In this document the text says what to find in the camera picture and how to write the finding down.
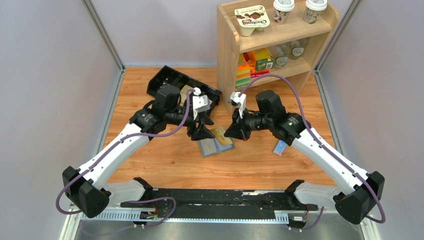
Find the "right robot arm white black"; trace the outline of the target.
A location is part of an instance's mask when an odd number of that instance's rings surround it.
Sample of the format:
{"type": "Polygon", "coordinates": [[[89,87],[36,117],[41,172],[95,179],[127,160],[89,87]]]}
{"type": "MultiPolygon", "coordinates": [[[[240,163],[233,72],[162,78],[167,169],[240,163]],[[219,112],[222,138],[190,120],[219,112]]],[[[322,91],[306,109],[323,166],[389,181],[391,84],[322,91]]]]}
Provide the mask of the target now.
{"type": "Polygon", "coordinates": [[[273,90],[256,95],[257,111],[246,108],[246,99],[244,93],[231,94],[229,103],[235,109],[225,137],[247,141],[253,131],[269,130],[276,139],[311,159],[336,184],[317,185],[296,180],[287,188],[296,202],[334,207],[340,216],[355,225],[381,204],[385,178],[380,172],[369,173],[344,157],[304,121],[302,115],[287,112],[273,90]]]}

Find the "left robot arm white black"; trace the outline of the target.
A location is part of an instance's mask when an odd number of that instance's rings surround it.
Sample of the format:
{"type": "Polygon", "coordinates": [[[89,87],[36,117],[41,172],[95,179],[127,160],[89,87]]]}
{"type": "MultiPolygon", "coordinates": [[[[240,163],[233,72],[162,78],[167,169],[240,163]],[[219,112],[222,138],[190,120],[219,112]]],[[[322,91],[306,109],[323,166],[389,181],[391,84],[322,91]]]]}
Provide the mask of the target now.
{"type": "Polygon", "coordinates": [[[59,192],[56,209],[65,215],[69,211],[60,207],[65,195],[80,212],[88,218],[98,216],[106,207],[120,203],[135,203],[143,200],[148,184],[136,177],[128,182],[108,183],[112,174],[138,149],[154,138],[165,138],[182,127],[192,141],[213,139],[207,129],[213,125],[210,118],[211,104],[200,88],[188,89],[185,105],[181,106],[182,95],[178,87],[169,85],[159,89],[155,98],[136,111],[123,130],[96,156],[62,172],[63,189],[59,192]]]}

